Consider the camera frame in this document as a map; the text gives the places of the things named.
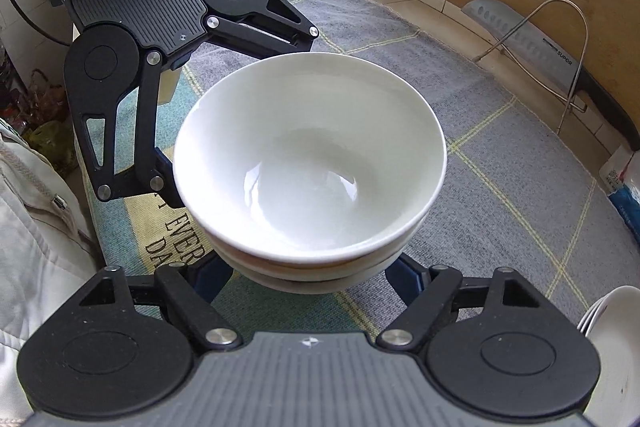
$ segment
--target white plate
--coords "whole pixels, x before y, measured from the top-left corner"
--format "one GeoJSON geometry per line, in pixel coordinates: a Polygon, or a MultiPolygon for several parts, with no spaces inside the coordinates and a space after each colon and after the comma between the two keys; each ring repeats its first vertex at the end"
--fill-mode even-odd
{"type": "Polygon", "coordinates": [[[409,230],[407,233],[390,243],[386,247],[380,248],[375,252],[368,255],[358,257],[353,261],[347,261],[346,263],[334,264],[331,266],[318,266],[318,267],[306,267],[301,265],[296,266],[283,266],[282,264],[270,263],[266,259],[260,257],[254,257],[244,253],[243,251],[234,248],[231,245],[226,244],[217,237],[213,237],[207,233],[207,237],[215,250],[223,250],[227,257],[230,257],[240,266],[245,267],[254,272],[268,275],[276,279],[286,279],[290,281],[327,281],[332,279],[342,279],[354,275],[357,272],[366,270],[376,264],[382,263],[389,258],[389,256],[403,250],[404,247],[411,241],[415,233],[420,229],[424,219],[409,230]]]}
{"type": "Polygon", "coordinates": [[[602,370],[584,415],[598,427],[628,427],[640,416],[640,290],[613,290],[587,338],[602,370]]]}
{"type": "Polygon", "coordinates": [[[595,301],[591,305],[591,307],[587,310],[587,312],[582,316],[582,318],[580,319],[580,322],[578,322],[578,329],[580,330],[580,333],[586,332],[587,328],[591,324],[591,319],[593,318],[593,315],[597,311],[598,306],[601,304],[603,299],[604,297],[600,297],[597,301],[595,301]]]}
{"type": "Polygon", "coordinates": [[[223,251],[218,251],[218,255],[225,261],[231,268],[239,271],[242,275],[251,279],[254,282],[262,286],[267,286],[272,290],[278,290],[287,293],[299,293],[304,295],[320,295],[324,293],[335,293],[347,288],[351,288],[356,284],[359,284],[367,279],[375,277],[380,272],[391,266],[393,262],[400,257],[402,250],[393,254],[388,259],[384,260],[369,269],[363,270],[359,273],[351,275],[349,277],[343,277],[342,279],[333,279],[330,281],[319,282],[302,282],[302,281],[287,281],[284,279],[276,279],[275,277],[269,277],[253,270],[246,269],[244,266],[236,263],[232,258],[227,257],[223,251]]]}
{"type": "Polygon", "coordinates": [[[228,245],[344,263],[412,229],[438,196],[444,134],[410,84],[332,53],[254,62],[199,99],[174,147],[178,192],[228,245]]]}

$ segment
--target white bowl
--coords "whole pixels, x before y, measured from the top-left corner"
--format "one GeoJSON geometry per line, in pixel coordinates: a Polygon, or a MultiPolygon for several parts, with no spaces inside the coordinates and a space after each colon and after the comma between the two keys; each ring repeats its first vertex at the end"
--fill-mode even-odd
{"type": "Polygon", "coordinates": [[[345,263],[313,267],[306,267],[306,265],[284,265],[272,263],[266,259],[244,253],[243,251],[238,250],[238,248],[228,245],[220,238],[209,233],[205,232],[205,234],[216,251],[222,251],[225,257],[231,258],[236,262],[237,266],[251,270],[251,272],[268,275],[274,279],[318,282],[349,277],[386,261],[389,257],[406,247],[418,229],[420,229],[423,222],[424,218],[422,218],[415,227],[405,234],[402,234],[395,241],[392,241],[388,245],[385,245],[368,255],[363,255],[362,257],[352,259],[345,263]]]}
{"type": "Polygon", "coordinates": [[[178,192],[212,235],[277,263],[348,261],[424,217],[442,129],[399,76],[327,53],[255,62],[209,89],[174,148],[178,192]]]}
{"type": "Polygon", "coordinates": [[[231,268],[247,277],[247,279],[251,279],[252,281],[257,282],[262,286],[267,286],[267,288],[271,288],[272,290],[278,290],[288,293],[299,293],[303,295],[335,293],[346,290],[347,288],[351,288],[356,284],[375,277],[380,272],[387,269],[398,257],[400,257],[401,253],[402,249],[398,250],[392,256],[388,257],[381,263],[376,264],[375,266],[369,267],[366,270],[357,272],[348,277],[342,277],[341,279],[331,279],[328,281],[289,281],[284,279],[277,279],[275,277],[269,277],[268,275],[249,270],[244,266],[236,263],[233,258],[226,256],[222,250],[218,251],[218,255],[222,258],[223,261],[225,261],[231,268]]]}

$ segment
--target gray table mat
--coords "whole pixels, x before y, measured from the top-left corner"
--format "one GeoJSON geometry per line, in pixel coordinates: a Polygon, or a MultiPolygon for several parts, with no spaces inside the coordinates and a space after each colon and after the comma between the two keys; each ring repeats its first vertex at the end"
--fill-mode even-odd
{"type": "MultiPolygon", "coordinates": [[[[616,286],[640,285],[638,246],[596,180],[491,74],[371,0],[290,1],[320,29],[313,51],[353,55],[393,71],[425,97],[442,124],[449,147],[445,184],[407,254],[474,277],[513,266],[573,322],[616,286]]],[[[203,44],[174,100],[159,108],[156,144],[170,152],[197,98],[252,61],[203,44]]],[[[132,157],[135,96],[118,110],[120,167],[132,157]]],[[[180,259],[166,238],[183,210],[160,215],[165,208],[153,196],[107,204],[90,199],[108,263],[148,273],[159,261],[180,259]],[[153,259],[161,241],[167,256],[153,259]]],[[[383,274],[328,296],[280,293],[234,277],[214,305],[245,335],[353,328],[375,335],[404,309],[383,274]]]]}

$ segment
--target white cloth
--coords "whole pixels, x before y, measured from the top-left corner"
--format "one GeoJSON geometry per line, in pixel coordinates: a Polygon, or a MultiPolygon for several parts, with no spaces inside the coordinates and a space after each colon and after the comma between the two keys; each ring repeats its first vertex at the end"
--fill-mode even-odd
{"type": "Polygon", "coordinates": [[[69,187],[0,120],[0,426],[30,415],[18,352],[95,273],[93,248],[69,187]]]}

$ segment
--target robotic arm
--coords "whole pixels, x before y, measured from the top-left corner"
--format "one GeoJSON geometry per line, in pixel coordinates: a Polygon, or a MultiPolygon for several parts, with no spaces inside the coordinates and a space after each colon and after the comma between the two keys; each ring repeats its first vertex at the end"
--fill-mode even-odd
{"type": "Polygon", "coordinates": [[[97,198],[157,192],[174,208],[171,162],[155,147],[160,74],[203,42],[255,58],[309,51],[318,30],[286,0],[50,0],[64,4],[80,36],[65,61],[65,87],[82,158],[97,198]],[[114,172],[118,103],[138,88],[134,165],[114,172]],[[104,120],[98,158],[87,120],[104,120]]]}
{"type": "MultiPolygon", "coordinates": [[[[182,206],[155,148],[160,74],[203,42],[256,58],[309,51],[319,34],[286,0],[51,0],[81,35],[65,86],[102,201],[157,192],[182,206]],[[138,88],[134,165],[114,172],[118,103],[138,88]],[[104,120],[98,160],[87,120],[104,120]]],[[[407,308],[356,333],[258,332],[245,343],[209,303],[232,270],[211,252],[126,277],[106,267],[24,344],[27,427],[588,427],[598,355],[511,268],[490,279],[401,255],[386,277],[407,308]],[[135,305],[160,308],[164,321],[135,305]],[[464,308],[483,307],[456,321],[464,308]]]]}

